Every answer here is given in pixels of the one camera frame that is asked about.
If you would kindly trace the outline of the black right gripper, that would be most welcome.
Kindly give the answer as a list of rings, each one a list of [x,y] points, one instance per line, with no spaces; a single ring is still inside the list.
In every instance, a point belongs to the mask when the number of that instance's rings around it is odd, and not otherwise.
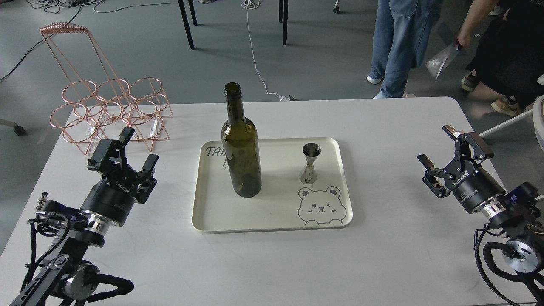
[[[481,164],[495,153],[476,132],[455,130],[445,125],[442,130],[455,142],[454,157],[445,169],[437,168],[425,154],[416,158],[425,168],[423,183],[438,197],[453,194],[468,213],[480,211],[482,203],[500,198],[506,191]]]

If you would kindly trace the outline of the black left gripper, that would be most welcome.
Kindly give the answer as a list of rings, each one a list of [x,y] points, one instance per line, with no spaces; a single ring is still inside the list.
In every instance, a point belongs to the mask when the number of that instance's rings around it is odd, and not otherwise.
[[[125,147],[135,130],[125,127],[119,139],[101,139],[88,159],[87,169],[102,174],[91,188],[81,210],[106,217],[116,226],[123,226],[134,203],[146,203],[157,184],[153,177],[159,159],[149,154],[142,170],[135,172],[126,158]]]

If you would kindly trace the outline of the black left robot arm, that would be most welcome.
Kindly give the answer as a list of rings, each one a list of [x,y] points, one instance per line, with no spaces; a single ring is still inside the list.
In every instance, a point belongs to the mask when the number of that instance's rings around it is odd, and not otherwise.
[[[43,193],[31,226],[31,262],[14,306],[44,306],[47,298],[63,306],[83,306],[126,295],[134,289],[130,280],[100,272],[84,260],[89,246],[102,247],[110,226],[123,226],[134,203],[146,203],[157,180],[153,176],[158,156],[148,155],[140,172],[128,164],[125,147],[134,129],[124,128],[118,139],[102,139],[88,169],[101,180],[91,188],[80,209],[47,199]]]

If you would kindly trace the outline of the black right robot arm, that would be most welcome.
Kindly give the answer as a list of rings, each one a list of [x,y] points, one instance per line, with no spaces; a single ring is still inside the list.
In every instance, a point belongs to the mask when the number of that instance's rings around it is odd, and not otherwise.
[[[482,212],[488,219],[483,229],[474,234],[476,265],[487,286],[508,304],[491,283],[482,263],[497,276],[521,282],[528,288],[538,306],[543,304],[543,225],[536,207],[538,189],[525,182],[507,193],[488,172],[482,161],[494,153],[478,133],[443,130],[455,142],[454,157],[440,169],[424,154],[418,159],[425,167],[424,184],[438,197],[452,194],[470,214]]]

